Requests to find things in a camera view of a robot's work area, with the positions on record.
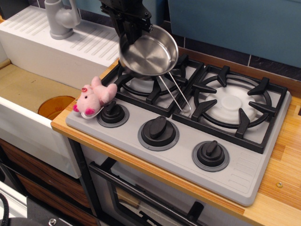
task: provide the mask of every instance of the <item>oven handle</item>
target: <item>oven handle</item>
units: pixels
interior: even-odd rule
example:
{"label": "oven handle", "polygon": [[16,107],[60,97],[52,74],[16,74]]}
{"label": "oven handle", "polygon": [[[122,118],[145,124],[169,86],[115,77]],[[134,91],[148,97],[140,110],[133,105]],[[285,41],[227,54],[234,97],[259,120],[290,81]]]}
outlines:
{"label": "oven handle", "polygon": [[107,181],[111,182],[115,186],[118,186],[125,190],[126,192],[130,193],[131,195],[135,196],[136,198],[140,199],[141,201],[155,207],[156,209],[160,210],[161,212],[171,216],[173,219],[180,221],[181,223],[187,226],[206,226],[206,224],[197,223],[197,219],[199,218],[204,206],[199,203],[195,202],[190,209],[187,216],[184,216],[181,213],[178,213],[173,208],[166,206],[160,201],[155,200],[148,194],[146,194],[143,190],[135,187],[134,185],[126,182],[125,180],[121,179],[119,176],[114,175],[110,172],[111,167],[115,164],[116,160],[107,158],[106,161],[100,166],[97,165],[94,161],[89,164],[89,169],[98,174],[99,176],[103,177]]}

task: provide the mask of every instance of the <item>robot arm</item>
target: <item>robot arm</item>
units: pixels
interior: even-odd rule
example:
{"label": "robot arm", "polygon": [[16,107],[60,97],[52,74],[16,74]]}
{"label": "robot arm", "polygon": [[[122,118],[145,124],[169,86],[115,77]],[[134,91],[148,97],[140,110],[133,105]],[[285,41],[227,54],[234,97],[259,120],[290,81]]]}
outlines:
{"label": "robot arm", "polygon": [[142,35],[142,30],[152,30],[151,13],[144,7],[142,0],[100,0],[102,12],[111,17],[113,26],[120,36],[126,33],[129,44]]}

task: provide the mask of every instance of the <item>wooden cabinet drawer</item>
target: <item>wooden cabinet drawer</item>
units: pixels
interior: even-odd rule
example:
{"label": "wooden cabinet drawer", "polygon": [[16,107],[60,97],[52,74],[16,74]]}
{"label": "wooden cabinet drawer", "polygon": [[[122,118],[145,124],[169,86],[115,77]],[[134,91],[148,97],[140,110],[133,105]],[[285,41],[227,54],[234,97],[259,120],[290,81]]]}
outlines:
{"label": "wooden cabinet drawer", "polygon": [[79,204],[90,208],[84,189],[79,181],[1,139],[0,146],[12,162],[58,189]]}
{"label": "wooden cabinet drawer", "polygon": [[96,219],[93,216],[88,215],[87,213],[83,212],[79,208],[71,205],[70,203],[66,202],[62,198],[40,187],[39,185],[29,181],[28,179],[18,174],[17,176],[22,182],[22,184],[24,185],[24,187],[26,188],[27,192],[31,194],[33,197],[59,210],[63,214],[75,219],[76,221],[80,222],[84,226],[97,225]]}

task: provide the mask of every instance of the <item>blue wall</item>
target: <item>blue wall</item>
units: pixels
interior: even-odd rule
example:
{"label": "blue wall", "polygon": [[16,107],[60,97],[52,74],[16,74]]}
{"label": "blue wall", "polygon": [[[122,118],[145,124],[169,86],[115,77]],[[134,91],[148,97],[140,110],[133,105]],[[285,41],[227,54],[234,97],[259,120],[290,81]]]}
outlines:
{"label": "blue wall", "polygon": [[[63,0],[65,5],[70,5],[69,0]],[[77,7],[89,12],[102,14],[100,10],[101,2],[99,0],[76,0]],[[151,22],[161,24],[164,14],[164,0],[143,0],[143,5],[151,12]]]}
{"label": "blue wall", "polygon": [[174,34],[301,67],[301,0],[169,0]]}

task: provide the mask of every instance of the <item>toy stove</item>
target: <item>toy stove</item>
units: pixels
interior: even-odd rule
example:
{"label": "toy stove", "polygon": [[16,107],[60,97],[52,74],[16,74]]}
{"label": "toy stove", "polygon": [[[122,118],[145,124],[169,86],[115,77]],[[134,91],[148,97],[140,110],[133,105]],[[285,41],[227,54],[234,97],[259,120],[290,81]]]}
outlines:
{"label": "toy stove", "polygon": [[291,95],[287,88],[179,58],[163,77],[132,76],[117,65],[113,102],[90,119],[66,123],[242,205],[251,205]]}

